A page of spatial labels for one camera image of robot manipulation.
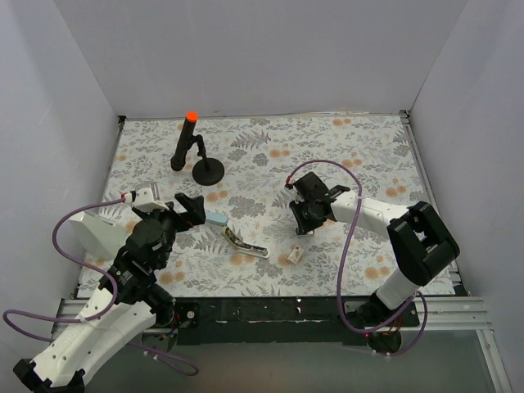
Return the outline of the beige green stapler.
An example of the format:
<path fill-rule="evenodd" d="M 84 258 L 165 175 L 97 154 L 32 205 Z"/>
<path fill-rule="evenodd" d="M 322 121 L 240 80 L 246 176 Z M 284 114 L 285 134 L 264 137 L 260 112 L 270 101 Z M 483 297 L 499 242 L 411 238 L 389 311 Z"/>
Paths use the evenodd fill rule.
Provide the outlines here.
<path fill-rule="evenodd" d="M 255 246 L 244 242 L 230 227 L 222 227 L 222 234 L 225 240 L 228 242 L 228 244 L 232 246 L 236 251 L 245 255 L 250 255 L 258 258 L 269 258 L 269 250 L 267 248 Z"/>

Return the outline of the white staple box sleeve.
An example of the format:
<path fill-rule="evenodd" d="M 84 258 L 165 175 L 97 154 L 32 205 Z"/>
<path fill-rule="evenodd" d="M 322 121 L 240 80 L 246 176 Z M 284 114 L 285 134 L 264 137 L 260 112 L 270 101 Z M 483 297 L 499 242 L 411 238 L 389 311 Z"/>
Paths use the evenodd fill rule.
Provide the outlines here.
<path fill-rule="evenodd" d="M 287 260 L 292 264 L 297 264 L 304 254 L 304 249 L 300 246 L 294 246 L 291 249 L 290 254 L 287 257 Z"/>

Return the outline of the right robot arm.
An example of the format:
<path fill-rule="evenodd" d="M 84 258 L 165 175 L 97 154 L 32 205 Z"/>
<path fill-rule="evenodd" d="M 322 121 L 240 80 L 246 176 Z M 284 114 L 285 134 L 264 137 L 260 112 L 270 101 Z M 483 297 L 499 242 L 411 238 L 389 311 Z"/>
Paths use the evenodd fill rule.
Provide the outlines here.
<path fill-rule="evenodd" d="M 397 268 L 390 277 L 350 314 L 353 323 L 389 325 L 416 291 L 425 287 L 454 261 L 459 245 L 432 205 L 392 205 L 363 198 L 349 187 L 328 186 L 313 172 L 287 181 L 296 192 L 289 206 L 296 219 L 296 234 L 306 235 L 331 220 L 376 233 L 390 241 Z"/>

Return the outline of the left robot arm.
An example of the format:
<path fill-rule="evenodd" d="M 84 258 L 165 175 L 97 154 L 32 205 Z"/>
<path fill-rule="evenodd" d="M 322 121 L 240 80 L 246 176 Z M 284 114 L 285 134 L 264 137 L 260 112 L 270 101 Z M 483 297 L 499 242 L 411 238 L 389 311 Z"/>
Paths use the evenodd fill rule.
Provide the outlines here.
<path fill-rule="evenodd" d="M 156 282 L 166 267 L 177 234 L 206 221 L 203 196 L 177 193 L 177 212 L 148 188 L 122 194 L 140 220 L 86 305 L 45 350 L 21 359 L 14 374 L 31 392 L 83 392 L 100 368 L 143 330 L 163 328 L 175 316 L 174 298 Z"/>

